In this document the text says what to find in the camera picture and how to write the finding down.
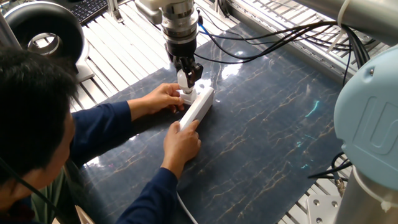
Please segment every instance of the blue marble-patterned mat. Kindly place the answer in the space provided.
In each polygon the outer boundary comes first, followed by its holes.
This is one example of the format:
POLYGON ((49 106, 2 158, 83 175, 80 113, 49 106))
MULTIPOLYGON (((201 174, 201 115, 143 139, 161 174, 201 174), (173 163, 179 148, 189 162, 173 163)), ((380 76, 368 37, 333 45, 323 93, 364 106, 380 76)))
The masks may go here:
MULTIPOLYGON (((257 35, 245 25, 232 28, 257 35)), ((230 52, 253 55, 244 42, 220 41, 230 52)), ((197 54, 233 60, 212 43, 197 54)), ((187 164, 178 190, 201 224, 276 223, 313 184, 310 173, 325 170, 340 151, 333 110, 340 86, 284 50, 239 65, 198 60, 199 86, 216 90, 213 107, 198 132, 202 149, 187 164)), ((107 102, 144 96, 175 82, 161 69, 107 102)), ((156 173, 168 126, 180 114, 164 112, 134 125, 123 145, 85 164, 87 207, 97 224, 114 223, 156 173)), ((190 223, 179 208, 173 223, 190 223)))

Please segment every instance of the white power strip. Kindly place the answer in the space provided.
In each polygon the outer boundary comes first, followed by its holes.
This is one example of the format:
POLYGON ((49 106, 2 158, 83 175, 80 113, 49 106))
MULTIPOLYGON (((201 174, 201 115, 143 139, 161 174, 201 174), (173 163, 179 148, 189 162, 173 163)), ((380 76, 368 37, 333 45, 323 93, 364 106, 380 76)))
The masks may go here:
MULTIPOLYGON (((196 100, 192 103, 191 107, 189 107, 184 117, 182 117, 180 121, 180 130, 183 131, 186 127, 189 126, 190 123, 192 123, 192 121, 196 119, 201 121, 203 117, 206 115, 207 111, 212 106, 213 100, 214 100, 214 89, 212 87, 205 87, 205 89, 203 89, 203 91, 197 96, 196 100)), ((193 224, 198 224, 198 222, 195 220, 195 218, 191 215, 189 210, 182 202, 178 193, 177 193, 177 198, 178 201, 180 202, 181 207, 184 209, 185 213, 191 219, 193 224)))

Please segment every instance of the hand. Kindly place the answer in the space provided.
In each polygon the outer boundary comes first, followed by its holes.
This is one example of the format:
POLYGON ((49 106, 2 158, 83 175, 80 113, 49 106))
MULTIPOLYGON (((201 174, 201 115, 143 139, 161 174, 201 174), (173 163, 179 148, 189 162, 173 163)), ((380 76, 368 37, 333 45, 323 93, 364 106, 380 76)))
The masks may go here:
POLYGON ((180 131, 180 123, 176 121, 164 139, 164 160, 161 167, 170 170, 177 179, 180 178, 185 163, 199 152, 201 141, 195 131, 198 125, 199 121, 196 120, 180 131))
POLYGON ((163 108, 170 108, 173 113, 179 110, 184 110, 184 100, 180 98, 180 93, 177 90, 180 86, 177 83, 163 83, 148 95, 129 100, 131 110, 131 120, 144 116, 146 114, 154 114, 163 108))

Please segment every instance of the blue long-sleeve shirt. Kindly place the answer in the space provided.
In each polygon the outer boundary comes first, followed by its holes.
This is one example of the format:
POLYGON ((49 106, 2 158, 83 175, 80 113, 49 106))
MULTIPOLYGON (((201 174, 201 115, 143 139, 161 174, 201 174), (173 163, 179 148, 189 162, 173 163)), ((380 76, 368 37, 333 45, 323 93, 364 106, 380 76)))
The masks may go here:
MULTIPOLYGON (((72 160, 95 151, 98 146, 127 131, 131 126, 131 112, 125 101, 102 104, 73 113, 72 116, 75 122, 75 136, 70 147, 72 160)), ((177 206, 176 187, 176 176, 167 169, 159 169, 116 223, 168 223, 177 206)))

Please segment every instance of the person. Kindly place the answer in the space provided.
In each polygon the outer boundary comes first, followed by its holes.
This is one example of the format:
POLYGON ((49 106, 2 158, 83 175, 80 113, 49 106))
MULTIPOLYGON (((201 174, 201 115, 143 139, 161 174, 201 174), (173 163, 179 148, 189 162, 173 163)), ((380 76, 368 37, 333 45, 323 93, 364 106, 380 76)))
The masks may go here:
MULTIPOLYGON (((71 114, 73 75, 41 55, 1 49, 0 158, 64 213, 68 220, 62 221, 78 223, 64 164, 95 151, 141 116, 167 107, 183 109, 177 90, 178 84, 161 84, 142 98, 71 114)), ((194 121, 184 131, 179 131, 178 122, 171 124, 159 171, 117 224, 170 221, 177 206, 178 178, 201 146, 198 124, 194 121)), ((54 216, 50 206, 1 169, 0 223, 52 223, 54 216)))

